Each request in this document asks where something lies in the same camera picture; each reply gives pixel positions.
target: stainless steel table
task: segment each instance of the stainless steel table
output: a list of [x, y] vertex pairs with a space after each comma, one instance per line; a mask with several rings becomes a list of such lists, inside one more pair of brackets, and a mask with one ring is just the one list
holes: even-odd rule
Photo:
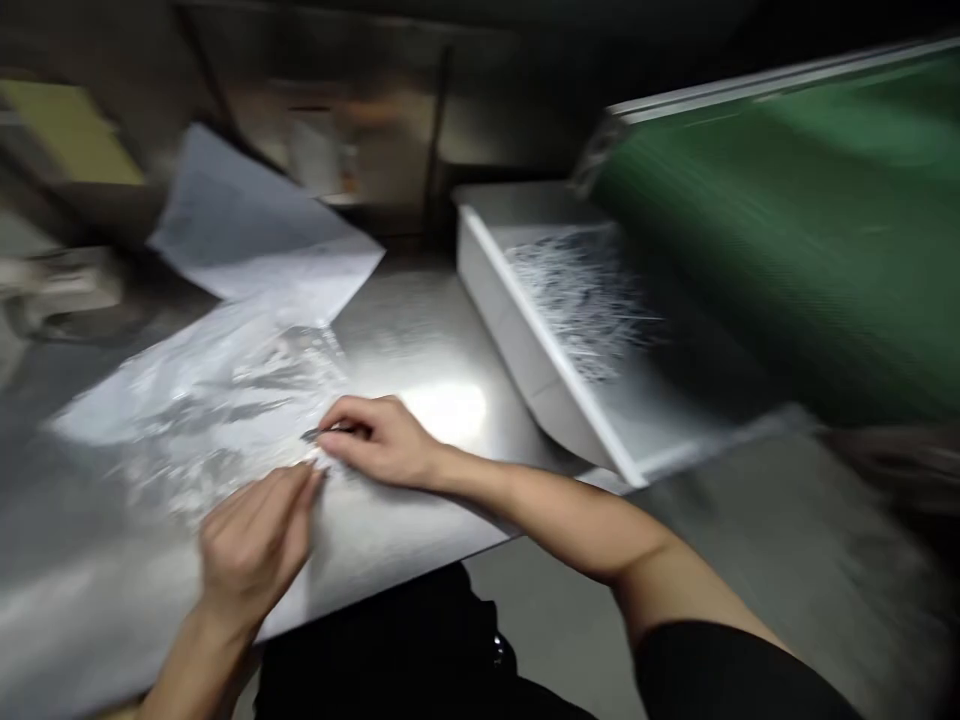
[[[158, 315], [112, 348], [34, 346], [0, 396], [0, 717], [79, 715], [151, 684], [198, 590], [182, 525], [146, 522], [107, 479], [116, 457], [40, 430], [123, 359], [212, 306], [174, 283]], [[527, 414], [451, 264], [388, 256], [334, 323], [356, 392], [397, 393], [442, 439], [625, 492], [546, 438]], [[276, 634], [515, 534], [448, 499], [331, 484], [301, 605]]]

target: hand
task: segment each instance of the hand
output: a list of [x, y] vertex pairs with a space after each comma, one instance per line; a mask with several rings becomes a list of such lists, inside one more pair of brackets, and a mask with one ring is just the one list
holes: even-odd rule
[[[367, 433], [323, 432], [335, 425]], [[368, 477], [389, 485], [434, 489], [443, 457], [450, 450], [417, 422], [400, 399], [345, 395], [320, 421], [317, 444]]]
[[310, 516], [322, 473], [277, 468], [215, 507], [200, 530], [197, 612], [229, 638], [256, 635], [310, 553]]

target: person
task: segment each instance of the person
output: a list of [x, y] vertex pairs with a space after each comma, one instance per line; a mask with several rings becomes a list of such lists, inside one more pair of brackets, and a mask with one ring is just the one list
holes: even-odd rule
[[[330, 432], [344, 428], [363, 432]], [[469, 501], [608, 586], [651, 720], [858, 717], [696, 552], [629, 502], [443, 445], [394, 397], [343, 397], [319, 431], [329, 456], [369, 478]], [[204, 520], [200, 599], [141, 720], [217, 711], [261, 623], [306, 561], [321, 480], [307, 464], [279, 468]], [[493, 604], [470, 592], [456, 565], [269, 641], [257, 717], [591, 717], [518, 677], [506, 647]]]

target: left hand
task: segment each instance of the left hand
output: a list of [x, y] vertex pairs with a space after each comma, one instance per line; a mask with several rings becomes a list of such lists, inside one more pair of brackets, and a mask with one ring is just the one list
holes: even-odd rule
[[203, 591], [197, 612], [231, 638], [252, 639], [310, 553], [322, 473], [277, 468], [215, 507], [200, 530]]

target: black sleeve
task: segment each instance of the black sleeve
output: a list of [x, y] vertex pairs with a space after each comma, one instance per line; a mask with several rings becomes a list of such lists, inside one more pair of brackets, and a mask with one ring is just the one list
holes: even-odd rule
[[640, 641], [634, 660], [650, 720], [860, 718], [795, 657], [726, 625], [660, 625]]

